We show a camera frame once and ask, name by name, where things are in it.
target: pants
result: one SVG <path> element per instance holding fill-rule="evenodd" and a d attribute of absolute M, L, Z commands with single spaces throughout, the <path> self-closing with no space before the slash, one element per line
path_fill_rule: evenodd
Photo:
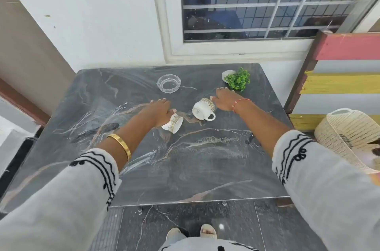
<path fill-rule="evenodd" d="M 159 249 L 159 251 L 161 251 L 163 248 L 171 245 L 171 244 L 174 244 L 176 242 L 178 242 L 179 240 L 182 240 L 182 239 L 185 239 L 186 236 L 182 233 L 177 233 L 177 234 L 174 234 L 172 236 L 170 236 L 165 242 L 164 244 L 161 246 L 161 248 Z"/>

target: basket handle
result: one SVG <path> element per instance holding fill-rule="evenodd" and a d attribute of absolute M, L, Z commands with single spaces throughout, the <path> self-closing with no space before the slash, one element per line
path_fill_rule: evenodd
<path fill-rule="evenodd" d="M 335 111 L 332 111 L 331 113 L 329 113 L 329 115 L 336 115 L 337 113 L 338 114 L 345 114 L 345 113 L 348 113 L 348 112 L 351 112 L 353 111 L 352 109 L 349 109 L 349 108 L 340 108 L 340 109 L 337 109 Z"/>

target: beige slipper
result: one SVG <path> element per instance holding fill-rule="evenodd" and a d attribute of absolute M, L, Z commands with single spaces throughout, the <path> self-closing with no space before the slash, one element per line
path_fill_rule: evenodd
<path fill-rule="evenodd" d="M 177 227 L 176 228 L 172 228 L 169 230 L 168 234 L 166 235 L 166 240 L 173 236 L 174 234 L 177 234 L 177 233 L 181 233 L 181 230 L 179 230 Z"/>
<path fill-rule="evenodd" d="M 218 239 L 214 227 L 210 224 L 203 224 L 201 227 L 201 238 Z"/>

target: hand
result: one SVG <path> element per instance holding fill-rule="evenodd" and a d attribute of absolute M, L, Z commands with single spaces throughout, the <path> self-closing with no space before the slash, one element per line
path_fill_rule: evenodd
<path fill-rule="evenodd" d="M 216 88 L 216 96 L 211 96 L 210 99 L 219 109 L 232 111 L 232 105 L 234 105 L 234 102 L 243 99 L 243 97 L 236 94 L 233 90 L 231 91 L 228 88 L 220 87 Z"/>
<path fill-rule="evenodd" d="M 139 114 L 146 120 L 150 121 L 153 127 L 160 127 L 170 121 L 170 117 L 177 112 L 176 109 L 170 109 L 171 102 L 169 100 L 159 99 L 152 100 Z"/>

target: white plant pot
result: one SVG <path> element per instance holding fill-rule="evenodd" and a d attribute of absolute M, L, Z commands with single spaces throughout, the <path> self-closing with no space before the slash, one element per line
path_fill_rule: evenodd
<path fill-rule="evenodd" d="M 228 82 L 226 80 L 224 80 L 224 77 L 226 77 L 230 74 L 235 74 L 235 73 L 236 73 L 236 71 L 234 71 L 234 70 L 226 70 L 221 74 L 221 79 L 228 84 Z"/>

